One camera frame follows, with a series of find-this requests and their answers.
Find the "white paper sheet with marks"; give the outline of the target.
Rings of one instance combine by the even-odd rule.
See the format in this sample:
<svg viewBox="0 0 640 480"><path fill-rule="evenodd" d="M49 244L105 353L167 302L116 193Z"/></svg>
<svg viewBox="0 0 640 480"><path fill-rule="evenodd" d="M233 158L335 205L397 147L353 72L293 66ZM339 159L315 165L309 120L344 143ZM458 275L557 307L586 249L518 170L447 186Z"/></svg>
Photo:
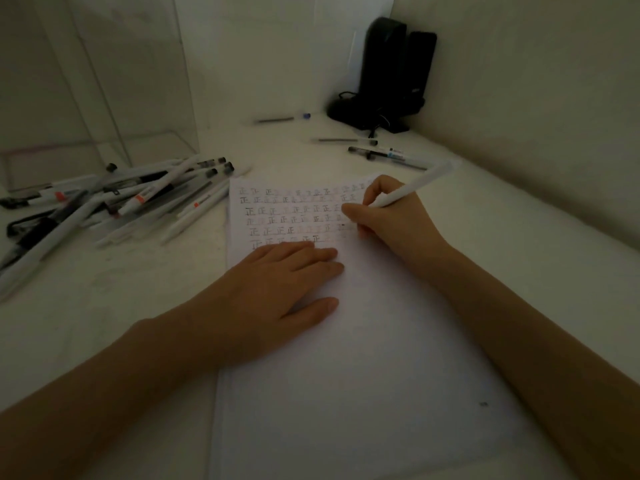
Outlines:
<svg viewBox="0 0 640 480"><path fill-rule="evenodd" d="M300 302L318 327L218 379L211 480L379 480L492 456L530 427L446 301L341 212L376 174L316 186L238 178L227 262L263 244L336 248L345 271Z"/></svg>

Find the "clear acrylic box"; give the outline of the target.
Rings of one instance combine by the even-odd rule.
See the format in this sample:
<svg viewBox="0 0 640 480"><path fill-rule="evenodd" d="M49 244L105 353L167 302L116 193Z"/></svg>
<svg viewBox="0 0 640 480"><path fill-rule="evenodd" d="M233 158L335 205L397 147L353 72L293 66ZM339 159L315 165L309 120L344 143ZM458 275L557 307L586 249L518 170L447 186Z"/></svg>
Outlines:
<svg viewBox="0 0 640 480"><path fill-rule="evenodd" d="M0 0L0 192L199 151L177 0Z"/></svg>

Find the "grey pen with blue cap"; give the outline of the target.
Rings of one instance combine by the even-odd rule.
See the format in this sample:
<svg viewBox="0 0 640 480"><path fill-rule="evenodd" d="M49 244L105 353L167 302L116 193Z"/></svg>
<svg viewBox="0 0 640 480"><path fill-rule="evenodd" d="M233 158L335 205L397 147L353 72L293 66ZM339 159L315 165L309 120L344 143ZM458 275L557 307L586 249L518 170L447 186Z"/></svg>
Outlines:
<svg viewBox="0 0 640 480"><path fill-rule="evenodd" d="M297 120L309 120L312 114L309 112L301 112L295 114L279 114L277 116L260 116L253 120L254 125L268 125L272 123L286 123Z"/></svg>

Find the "white pen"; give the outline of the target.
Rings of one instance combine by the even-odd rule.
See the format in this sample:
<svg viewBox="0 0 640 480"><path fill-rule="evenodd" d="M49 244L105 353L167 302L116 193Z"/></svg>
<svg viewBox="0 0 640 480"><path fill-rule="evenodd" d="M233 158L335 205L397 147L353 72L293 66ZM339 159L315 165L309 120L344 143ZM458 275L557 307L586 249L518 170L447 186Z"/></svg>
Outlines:
<svg viewBox="0 0 640 480"><path fill-rule="evenodd" d="M383 208L395 203L396 201L406 197L411 193L415 193L428 184L436 181L437 179L448 175L455 170L455 165L452 162L446 162L437 167L428 169L423 175L414 179L413 181L399 187L389 194L382 194L376 197L375 201L369 206L371 208Z"/></svg>

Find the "person's right hand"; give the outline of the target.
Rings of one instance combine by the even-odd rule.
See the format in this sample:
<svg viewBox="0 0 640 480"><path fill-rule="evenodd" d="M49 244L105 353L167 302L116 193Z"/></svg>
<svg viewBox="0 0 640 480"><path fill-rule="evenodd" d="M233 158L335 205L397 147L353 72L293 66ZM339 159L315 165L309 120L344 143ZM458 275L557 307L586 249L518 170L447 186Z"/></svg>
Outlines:
<svg viewBox="0 0 640 480"><path fill-rule="evenodd" d="M369 206L376 197L403 185L391 176L381 175L365 190L363 202L356 204ZM381 232L359 236L379 239L420 279L427 280L436 268L459 259L457 250L441 236L416 193L379 209L383 211Z"/></svg>

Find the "person's right forearm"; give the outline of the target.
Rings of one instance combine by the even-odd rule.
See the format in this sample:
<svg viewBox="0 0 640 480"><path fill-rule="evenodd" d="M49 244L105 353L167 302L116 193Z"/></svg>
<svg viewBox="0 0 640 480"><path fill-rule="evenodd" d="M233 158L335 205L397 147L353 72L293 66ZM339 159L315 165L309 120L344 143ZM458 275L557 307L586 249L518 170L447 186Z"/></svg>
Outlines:
<svg viewBox="0 0 640 480"><path fill-rule="evenodd" d="M640 384L459 251L425 277L582 480L640 480Z"/></svg>

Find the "pile of white pens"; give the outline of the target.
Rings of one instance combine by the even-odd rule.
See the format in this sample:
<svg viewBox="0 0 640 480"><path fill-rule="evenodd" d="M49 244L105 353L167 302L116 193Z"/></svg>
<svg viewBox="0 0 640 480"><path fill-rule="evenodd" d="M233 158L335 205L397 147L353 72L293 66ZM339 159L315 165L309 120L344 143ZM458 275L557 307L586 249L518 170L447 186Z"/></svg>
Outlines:
<svg viewBox="0 0 640 480"><path fill-rule="evenodd" d="M248 168L235 168L225 158L199 161L195 155L165 169L116 170L82 187L63 206L44 216L36 226L0 259L0 303L19 290L53 250L75 233L91 227L100 238L97 245L120 242L137 231L151 228L165 214L174 211L193 195L207 190L178 214L169 238L183 231L200 215L200 207L213 205L213 197L228 190L229 179Z"/></svg>

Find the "black rectangular box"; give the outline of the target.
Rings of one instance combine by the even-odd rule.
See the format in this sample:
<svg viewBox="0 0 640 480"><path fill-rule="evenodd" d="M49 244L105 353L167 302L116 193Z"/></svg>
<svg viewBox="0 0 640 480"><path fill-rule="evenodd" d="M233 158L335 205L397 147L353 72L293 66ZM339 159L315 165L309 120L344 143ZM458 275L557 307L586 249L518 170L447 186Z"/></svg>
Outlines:
<svg viewBox="0 0 640 480"><path fill-rule="evenodd" d="M420 112L437 44L434 32L414 31L409 34L404 74L406 77L405 115Z"/></svg>

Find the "person's left hand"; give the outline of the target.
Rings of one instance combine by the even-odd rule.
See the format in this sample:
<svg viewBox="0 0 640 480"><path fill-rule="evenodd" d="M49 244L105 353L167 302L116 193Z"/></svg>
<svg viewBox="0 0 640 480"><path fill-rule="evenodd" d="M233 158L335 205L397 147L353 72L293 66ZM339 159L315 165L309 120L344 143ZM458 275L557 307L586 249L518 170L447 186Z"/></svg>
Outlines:
<svg viewBox="0 0 640 480"><path fill-rule="evenodd" d="M289 242L254 250L193 298L196 331L215 368L246 363L270 354L287 339L287 316L300 302L344 272L336 261L288 267L287 257L309 242Z"/></svg>

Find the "person's left forearm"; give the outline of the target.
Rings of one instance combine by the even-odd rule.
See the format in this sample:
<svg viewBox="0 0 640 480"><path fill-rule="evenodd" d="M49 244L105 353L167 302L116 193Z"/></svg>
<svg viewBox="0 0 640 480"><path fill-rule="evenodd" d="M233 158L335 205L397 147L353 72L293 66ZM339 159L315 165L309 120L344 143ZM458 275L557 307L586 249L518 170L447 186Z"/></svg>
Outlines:
<svg viewBox="0 0 640 480"><path fill-rule="evenodd" d="M135 323L87 361L0 413L0 480L73 476L211 360L226 299L196 297Z"/></svg>

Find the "clear pen with black cap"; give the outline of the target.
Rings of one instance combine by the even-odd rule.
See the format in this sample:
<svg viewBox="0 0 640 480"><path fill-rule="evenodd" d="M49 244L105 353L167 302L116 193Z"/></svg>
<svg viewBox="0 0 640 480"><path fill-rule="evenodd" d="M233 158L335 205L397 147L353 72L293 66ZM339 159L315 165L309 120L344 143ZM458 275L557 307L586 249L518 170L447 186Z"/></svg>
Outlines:
<svg viewBox="0 0 640 480"><path fill-rule="evenodd" d="M372 159L375 159L377 157L386 158L386 159L392 159L392 160L396 160L396 161L405 161L406 160L406 156L403 153L393 151L393 149L386 149L386 150L383 149L383 148L366 149L366 148L360 148L360 147L357 147L357 146L349 146L348 147L348 152L352 153L352 154L364 156L368 160L372 160Z"/></svg>

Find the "black rounded desktop device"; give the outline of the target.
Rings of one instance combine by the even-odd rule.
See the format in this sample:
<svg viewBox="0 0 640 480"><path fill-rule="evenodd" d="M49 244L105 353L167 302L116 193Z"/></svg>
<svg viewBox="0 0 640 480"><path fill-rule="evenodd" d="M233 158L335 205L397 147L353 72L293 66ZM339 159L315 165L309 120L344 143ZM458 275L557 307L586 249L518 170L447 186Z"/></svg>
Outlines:
<svg viewBox="0 0 640 480"><path fill-rule="evenodd" d="M405 56L407 24L379 17L367 30L359 88L344 91L332 101L326 115L357 130L386 130L391 134L409 131L405 115Z"/></svg>

